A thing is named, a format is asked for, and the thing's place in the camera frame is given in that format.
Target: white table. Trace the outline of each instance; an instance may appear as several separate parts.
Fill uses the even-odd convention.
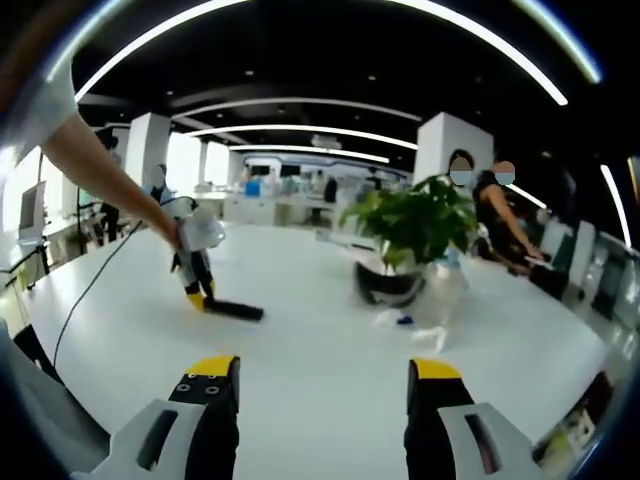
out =
[[[297,217],[298,222],[303,222],[312,208],[328,210],[332,213],[336,209],[334,203],[325,202],[319,195],[247,197],[237,192],[189,192],[184,195],[209,204],[217,215],[223,212],[224,205],[226,220],[254,225],[284,226],[290,223],[291,216]]]
[[[71,305],[116,244],[62,266],[25,296],[50,357]],[[211,251],[220,298],[265,308],[261,323],[195,311],[169,274],[169,248],[134,234],[76,309],[58,371],[109,432],[189,366],[214,352],[242,358],[236,479],[406,478],[409,359],[420,349],[353,293],[352,266],[313,232],[235,226]],[[602,341],[525,279],[465,259],[471,289],[440,357],[474,399],[490,402],[533,442],[582,395]]]
[[[29,259],[40,254],[39,262],[42,262],[42,268],[40,265],[32,265],[33,274],[27,268],[26,278],[34,278],[34,282],[38,280],[38,273],[40,275],[49,274],[49,264],[47,263],[47,251],[46,244],[40,245],[20,245],[18,243],[17,232],[3,232],[0,234],[0,289],[6,287],[15,279],[15,272]]]

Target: ceiling light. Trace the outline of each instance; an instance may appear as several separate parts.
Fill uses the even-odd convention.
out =
[[[165,20],[164,22],[156,25],[151,30],[143,33],[138,38],[136,38],[133,42],[128,44],[118,53],[116,53],[113,57],[111,57],[107,63],[105,63],[100,69],[93,74],[93,76],[87,80],[87,82],[78,90],[76,93],[75,100],[76,103],[80,101],[82,97],[84,97],[89,90],[93,88],[93,86],[98,83],[102,77],[104,77],[107,73],[109,73],[116,65],[118,65],[122,60],[127,58],[133,52],[138,50],[140,47],[146,45],[151,40],[156,37],[159,37],[165,32],[168,32],[172,28],[177,27],[189,20],[199,17],[200,15],[204,15],[205,13],[213,12],[215,10],[219,10],[221,8],[229,7],[231,5],[236,5],[238,3],[246,2],[247,0],[209,0],[206,3],[198,5],[197,7],[190,8],[189,10],[185,10],[174,17],[171,17],[169,20]]]
[[[404,140],[398,140],[396,138],[385,137],[383,135],[376,135],[374,133],[358,132],[356,130],[347,130],[344,128],[332,128],[332,127],[315,127],[312,125],[239,125],[234,127],[220,127],[209,128],[206,130],[196,130],[195,132],[189,132],[187,136],[198,137],[200,135],[211,135],[218,133],[233,133],[233,132],[250,132],[250,131],[269,131],[269,130],[289,130],[297,132],[319,132],[319,133],[331,133],[335,135],[349,135],[352,137],[367,138],[369,140],[375,140],[378,142],[390,143],[392,145],[398,145],[399,147],[411,148],[417,150],[418,145],[411,142],[405,142]]]
[[[587,47],[553,11],[539,0],[512,0],[544,28],[591,83],[602,81],[602,71]]]
[[[553,98],[558,105],[566,105],[569,103],[562,92],[556,87],[553,82],[547,77],[542,70],[540,70],[531,60],[525,57],[519,50],[513,45],[508,43],[503,38],[499,37],[491,30],[483,27],[479,23],[471,20],[464,15],[459,14],[447,7],[431,2],[429,0],[387,0],[388,2],[405,5],[407,7],[415,8],[422,12],[430,13],[438,18],[451,22],[460,28],[465,29],[467,32],[474,34],[476,37],[484,40],[492,47],[498,49],[520,68],[531,76],[538,84],[545,89],[545,91]]]
[[[624,207],[622,206],[622,199],[620,198],[620,193],[618,192],[618,187],[616,186],[616,182],[613,180],[613,175],[611,175],[611,170],[606,165],[600,165],[600,171],[604,176],[607,185],[609,186],[609,191],[611,191],[611,196],[613,197],[613,203],[616,205],[616,210],[618,211],[618,218],[620,218],[620,226],[622,227],[622,235],[624,236],[624,243],[627,248],[631,248],[631,235],[629,235],[629,225],[627,225],[627,217],[624,214]]]
[[[633,193],[636,196],[636,201],[640,201],[640,195],[638,194],[638,179],[636,178],[636,169],[634,167],[635,159],[627,158],[627,165],[629,167],[629,174],[631,175],[631,183],[633,184]]]
[[[368,155],[366,153],[348,152],[346,150],[335,150],[331,148],[301,147],[296,145],[239,145],[229,147],[229,150],[280,150],[283,152],[325,153],[329,155],[341,155],[343,157],[361,158],[363,160],[371,160],[372,162],[389,163],[388,158]]]
[[[416,122],[421,122],[422,117],[413,115],[412,113],[394,110],[392,108],[381,107],[379,105],[371,105],[368,103],[351,102],[348,100],[338,100],[335,98],[309,98],[309,97],[272,97],[272,98],[251,98],[249,100],[237,100],[235,102],[217,103],[215,105],[205,105],[186,112],[177,113],[173,118],[189,117],[204,112],[214,110],[222,110],[224,108],[238,108],[253,105],[270,105],[272,103],[316,103],[319,105],[338,105],[340,107],[359,108],[363,110],[372,110],[374,112],[386,113],[397,117],[407,118]]]
[[[529,200],[531,203],[533,203],[534,205],[537,205],[538,207],[546,210],[547,209],[547,205],[546,203],[542,202],[541,200],[538,200],[536,197],[534,197],[533,195],[531,195],[528,192],[525,192],[524,190],[522,190],[520,187],[516,187],[514,184],[510,184],[506,186],[508,189],[513,190],[514,192],[516,192],[518,195],[526,198],[527,200]]]

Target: white wall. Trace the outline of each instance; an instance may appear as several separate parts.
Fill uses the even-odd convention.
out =
[[[131,122],[124,169],[138,185],[146,186],[151,169],[166,161],[170,127],[169,118],[154,113],[147,113]]]
[[[235,185],[240,179],[244,168],[244,155],[229,151],[229,171],[227,173],[227,185]]]
[[[193,191],[200,169],[200,140],[181,133],[169,135],[167,148],[167,185],[180,192]]]
[[[63,180],[66,179],[47,157],[43,157],[42,167],[40,167],[40,153],[40,147],[36,147],[6,176],[2,191],[2,231],[4,232],[18,230],[22,194],[38,182],[39,168],[41,168],[40,181],[46,182],[44,204],[49,217],[63,214]]]
[[[353,160],[343,160],[333,156],[245,153],[244,155],[239,156],[235,161],[240,165],[238,175],[242,170],[242,165],[246,162],[252,166],[269,166],[274,168],[276,170],[276,175],[278,176],[280,175],[280,168],[283,164],[300,165],[301,172],[315,172],[317,170],[322,170],[325,175],[335,177],[366,178],[371,175],[369,167],[372,166],[378,169],[377,175],[381,179],[388,178],[389,180],[395,180],[397,174],[403,177],[410,176],[407,172],[385,166],[372,165],[370,163]]]
[[[20,225],[22,194],[38,182],[40,148],[34,148],[13,170],[8,172],[3,191],[3,231],[15,232]]]
[[[493,164],[493,136],[447,113],[440,113],[418,129],[414,182],[446,173],[451,154],[466,150],[474,158],[475,172]]]
[[[204,166],[205,182],[216,186],[226,186],[229,181],[229,149],[221,143],[207,144],[207,158]]]

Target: person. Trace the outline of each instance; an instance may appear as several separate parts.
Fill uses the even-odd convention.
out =
[[[370,175],[367,177],[367,180],[374,185],[374,190],[382,190],[382,180],[377,176],[378,169],[374,167],[369,167]]]
[[[513,165],[496,162],[480,173],[472,196],[478,222],[488,230],[495,258],[517,273],[528,274],[530,267],[525,257],[544,257],[529,240],[500,186],[513,182],[514,177]]]
[[[156,202],[162,204],[173,198],[173,194],[167,186],[167,166],[160,163],[151,169],[149,173],[149,187],[147,193]]]
[[[51,2],[29,19],[2,58],[0,144],[7,156],[3,161],[20,160],[40,145],[49,161],[74,184],[144,221],[178,250],[176,220],[118,168],[78,114],[69,58],[56,64],[59,68],[52,78],[38,70],[41,59],[58,42],[60,31],[72,27],[78,15],[91,6],[87,0]]]
[[[116,148],[118,147],[118,138],[110,135],[103,140],[103,145],[109,152],[109,155],[111,155],[116,166],[118,168],[122,168],[122,157],[120,157],[116,152]],[[113,242],[118,236],[120,210],[113,205],[103,203],[102,207],[100,207],[100,213],[104,214],[104,217],[100,220],[100,225],[102,226],[103,231],[107,232],[109,242]]]
[[[338,181],[334,177],[329,177],[327,186],[324,188],[324,201],[336,203],[336,193],[338,192]]]
[[[311,181],[311,188],[315,193],[324,193],[325,180],[322,170],[318,170]]]

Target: black ceiling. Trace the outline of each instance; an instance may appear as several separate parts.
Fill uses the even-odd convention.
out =
[[[77,55],[76,88],[141,33],[200,3],[132,2]],[[560,88],[569,105],[558,106],[493,47],[408,7],[381,0],[251,0],[205,14],[145,45],[91,90],[122,102],[85,104],[81,113],[99,125],[127,122],[147,111],[174,115],[230,101],[291,96],[380,105],[424,120],[447,111],[493,133],[498,151],[516,164],[518,184],[552,206],[563,201],[564,192],[550,189],[548,177],[557,177],[559,166],[565,165],[582,190],[583,215],[619,234],[599,165],[612,164],[614,173],[618,169],[620,178],[628,179],[624,162],[640,149],[637,122],[632,121],[640,102],[633,89],[637,67],[631,59],[637,41],[632,38],[631,3],[553,2],[601,65],[604,81],[598,85],[589,84],[555,41],[511,2],[439,3],[518,48]],[[416,141],[420,125],[370,110],[304,103],[238,107],[190,118],[214,127],[338,127],[410,142]],[[180,124],[176,128],[190,130]],[[312,134],[236,135],[250,143],[309,146]],[[412,150],[354,137],[339,140],[345,150],[389,157],[391,166],[412,169]],[[553,158],[541,157],[542,151]],[[631,184],[623,180],[619,187],[630,202]],[[608,215],[596,218],[603,209]]]

